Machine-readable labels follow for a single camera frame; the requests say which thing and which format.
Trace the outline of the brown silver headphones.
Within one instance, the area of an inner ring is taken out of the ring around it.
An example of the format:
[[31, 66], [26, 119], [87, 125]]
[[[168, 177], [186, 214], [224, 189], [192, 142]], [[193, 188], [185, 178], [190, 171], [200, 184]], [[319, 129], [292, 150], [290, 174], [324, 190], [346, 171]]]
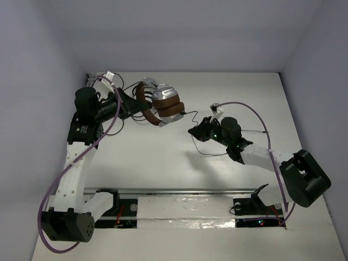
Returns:
[[[153, 89], [151, 102], [158, 113], [155, 116], [147, 106], [145, 99], [145, 88]], [[136, 100], [145, 105], [146, 108], [141, 111], [145, 119], [152, 125], [163, 127], [169, 123], [181, 120], [185, 114], [184, 103], [181, 102], [178, 92], [167, 84], [159, 84], [153, 78], [144, 78], [135, 88]]]

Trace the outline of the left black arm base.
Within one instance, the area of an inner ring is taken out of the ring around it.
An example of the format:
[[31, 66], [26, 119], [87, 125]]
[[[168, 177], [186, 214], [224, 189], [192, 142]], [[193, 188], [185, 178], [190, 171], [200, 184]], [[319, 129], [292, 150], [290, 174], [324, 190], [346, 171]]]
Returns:
[[98, 189], [97, 193], [107, 192], [113, 196], [113, 206], [95, 221], [95, 228], [137, 228], [138, 198], [122, 196], [117, 189]]

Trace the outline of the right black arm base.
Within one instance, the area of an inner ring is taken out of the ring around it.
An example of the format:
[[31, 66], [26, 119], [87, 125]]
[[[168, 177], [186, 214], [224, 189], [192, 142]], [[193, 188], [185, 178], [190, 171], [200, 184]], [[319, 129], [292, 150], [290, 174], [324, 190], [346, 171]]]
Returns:
[[235, 198], [229, 213], [236, 218], [236, 228], [285, 227], [283, 211], [275, 205], [266, 206], [259, 198], [259, 193], [267, 187], [262, 185], [249, 197]]

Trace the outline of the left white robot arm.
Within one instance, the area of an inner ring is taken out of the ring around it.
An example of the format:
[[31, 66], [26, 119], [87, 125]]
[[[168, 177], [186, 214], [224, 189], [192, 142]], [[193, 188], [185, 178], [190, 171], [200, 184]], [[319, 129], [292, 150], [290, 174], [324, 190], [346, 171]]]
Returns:
[[120, 88], [100, 98], [92, 87], [76, 91], [76, 112], [72, 118], [67, 138], [67, 155], [62, 174], [51, 185], [56, 189], [51, 203], [51, 192], [44, 196], [39, 209], [38, 230], [41, 240], [86, 243], [90, 241], [96, 221], [104, 214], [116, 214], [121, 208], [116, 189], [99, 189], [89, 199], [84, 199], [86, 177], [101, 140], [108, 130], [103, 123], [125, 120], [148, 109], [145, 95], [132, 98]]

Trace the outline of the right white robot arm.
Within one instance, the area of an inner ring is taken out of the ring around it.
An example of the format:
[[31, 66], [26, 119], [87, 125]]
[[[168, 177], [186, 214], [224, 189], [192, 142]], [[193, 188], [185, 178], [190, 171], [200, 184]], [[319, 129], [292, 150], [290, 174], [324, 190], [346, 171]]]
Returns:
[[258, 146], [242, 136], [235, 118], [219, 121], [205, 117], [188, 132], [198, 141], [213, 140], [224, 145], [228, 156], [237, 163], [275, 173], [277, 185], [265, 184], [254, 192], [251, 207], [258, 214], [278, 203], [294, 202], [308, 208], [331, 187], [331, 180], [308, 151], [285, 153]]

